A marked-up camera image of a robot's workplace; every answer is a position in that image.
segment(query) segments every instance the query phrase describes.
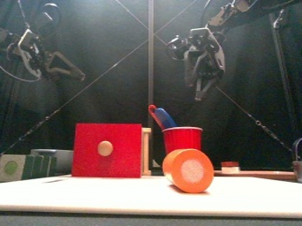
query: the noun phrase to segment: wooden knob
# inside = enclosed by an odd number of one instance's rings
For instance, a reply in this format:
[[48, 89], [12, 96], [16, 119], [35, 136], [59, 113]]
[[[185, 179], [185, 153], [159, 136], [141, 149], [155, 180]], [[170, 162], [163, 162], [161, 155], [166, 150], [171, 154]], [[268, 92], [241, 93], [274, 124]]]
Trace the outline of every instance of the wooden knob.
[[111, 155], [113, 151], [114, 151], [113, 144], [109, 141], [102, 141], [98, 145], [98, 153], [102, 156], [107, 157]]

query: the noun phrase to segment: red object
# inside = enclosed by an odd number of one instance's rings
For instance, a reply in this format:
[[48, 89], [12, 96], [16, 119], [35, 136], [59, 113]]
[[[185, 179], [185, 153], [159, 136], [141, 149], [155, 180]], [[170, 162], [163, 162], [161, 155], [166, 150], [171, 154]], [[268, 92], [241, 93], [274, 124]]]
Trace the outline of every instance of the red object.
[[[99, 145], [113, 144], [109, 156]], [[142, 125], [78, 124], [75, 129], [74, 177], [141, 177]]]
[[202, 131], [198, 127], [173, 127], [163, 130], [166, 153], [189, 148], [202, 150]]
[[240, 163], [238, 162], [222, 162], [222, 167], [238, 167]]

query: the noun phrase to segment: orange object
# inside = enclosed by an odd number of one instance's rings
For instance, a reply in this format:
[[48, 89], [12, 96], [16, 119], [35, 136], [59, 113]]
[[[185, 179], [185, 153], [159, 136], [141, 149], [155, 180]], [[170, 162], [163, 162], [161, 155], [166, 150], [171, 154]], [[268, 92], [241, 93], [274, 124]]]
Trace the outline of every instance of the orange object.
[[197, 149], [178, 149], [165, 159], [167, 180], [185, 192], [203, 192], [213, 183], [214, 167], [206, 154]]

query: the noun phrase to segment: gray object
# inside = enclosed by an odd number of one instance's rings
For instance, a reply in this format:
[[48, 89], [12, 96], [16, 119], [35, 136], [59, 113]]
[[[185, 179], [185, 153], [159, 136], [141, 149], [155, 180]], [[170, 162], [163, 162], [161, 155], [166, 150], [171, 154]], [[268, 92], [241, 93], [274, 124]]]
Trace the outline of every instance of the gray object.
[[32, 149], [31, 154], [56, 157], [55, 173], [58, 175], [71, 174], [74, 160], [72, 150]]
[[302, 183], [302, 161], [301, 161], [301, 157], [298, 155], [298, 146], [300, 143], [302, 141], [302, 138], [300, 138], [294, 145], [293, 145], [293, 152], [294, 152], [294, 161], [293, 161], [293, 167], [294, 167], [294, 172], [296, 172], [296, 176], [297, 176], [297, 181], [300, 183]]

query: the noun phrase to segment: blue object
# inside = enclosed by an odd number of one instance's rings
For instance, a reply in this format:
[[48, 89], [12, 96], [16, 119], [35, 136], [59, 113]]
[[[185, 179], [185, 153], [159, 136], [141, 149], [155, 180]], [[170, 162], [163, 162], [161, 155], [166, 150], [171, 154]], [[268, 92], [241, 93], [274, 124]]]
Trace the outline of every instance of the blue object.
[[165, 129], [177, 127], [177, 123], [173, 119], [173, 117], [166, 113], [163, 109], [155, 109], [155, 115], [158, 120], [162, 122]]

